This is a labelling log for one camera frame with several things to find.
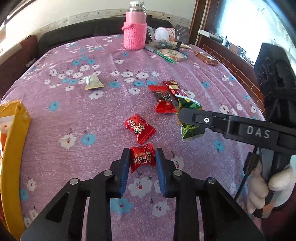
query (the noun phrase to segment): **silver bolt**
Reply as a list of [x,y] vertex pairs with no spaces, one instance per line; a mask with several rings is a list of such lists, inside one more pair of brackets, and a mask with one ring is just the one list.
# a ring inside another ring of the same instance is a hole
[[73,178],[73,179],[70,180],[70,184],[71,185],[75,185],[77,183],[78,183],[78,179],[77,178]]
[[214,184],[214,183],[216,183],[216,179],[213,178],[213,177],[209,177],[209,178],[207,179],[207,181],[208,181],[209,184]]
[[104,171],[104,175],[105,176],[111,176],[112,175],[112,171],[111,170],[106,170],[106,171]]
[[174,170],[174,175],[175,176],[181,176],[182,175],[182,171],[181,170]]

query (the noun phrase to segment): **hand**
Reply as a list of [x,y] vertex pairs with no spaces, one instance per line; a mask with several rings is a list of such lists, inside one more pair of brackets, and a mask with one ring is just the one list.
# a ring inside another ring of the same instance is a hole
[[275,206],[284,204],[292,194],[296,182],[296,170],[290,163],[285,170],[273,175],[268,186],[261,176],[262,163],[259,162],[257,167],[251,173],[249,182],[249,193],[247,197],[247,212],[253,213],[255,209],[261,209],[265,206],[265,198],[268,194],[268,188],[273,191],[280,191],[276,199]]

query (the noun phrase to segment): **red candy wrapper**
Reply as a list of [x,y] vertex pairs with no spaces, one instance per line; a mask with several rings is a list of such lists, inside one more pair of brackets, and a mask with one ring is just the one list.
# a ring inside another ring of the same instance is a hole
[[155,150],[151,143],[144,146],[132,147],[131,149],[131,173],[133,173],[139,166],[151,164],[153,167],[155,163]]
[[173,95],[182,95],[188,97],[184,90],[182,90],[178,83],[174,80],[163,81],[163,83],[170,89]]
[[177,110],[170,98],[170,91],[166,86],[149,85],[148,88],[154,92],[157,98],[156,113],[176,113]]
[[137,136],[137,142],[140,145],[143,145],[156,132],[156,130],[138,114],[127,119],[124,122],[124,126],[125,128],[130,129],[131,132],[135,133]]

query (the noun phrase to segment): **wrinkled fabric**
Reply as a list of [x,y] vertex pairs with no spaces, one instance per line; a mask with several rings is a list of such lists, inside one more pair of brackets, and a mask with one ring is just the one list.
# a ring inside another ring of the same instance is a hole
[[[13,84],[2,103],[20,99],[32,118],[20,173],[26,226],[71,178],[94,178],[123,148],[139,146],[123,124],[136,113],[156,129],[149,142],[178,169],[202,180],[214,177],[235,195],[253,146],[209,129],[182,142],[176,114],[154,110],[148,85],[176,80],[204,110],[264,120],[226,67],[206,65],[192,47],[181,49],[188,60],[173,64],[144,49],[124,49],[122,35],[82,39],[50,50]],[[93,73],[105,87],[86,91],[83,77]],[[244,209],[245,190],[238,201]],[[113,240],[172,240],[175,200],[161,195],[156,167],[129,174],[123,198],[110,205]]]

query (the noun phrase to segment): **white wall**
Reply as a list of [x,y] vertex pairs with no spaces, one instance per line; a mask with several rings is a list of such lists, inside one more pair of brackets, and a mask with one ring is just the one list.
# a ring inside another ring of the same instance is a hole
[[[144,0],[147,10],[192,19],[196,0]],[[0,44],[7,51],[34,31],[60,19],[105,9],[128,9],[129,0],[36,0],[6,25],[7,38]]]

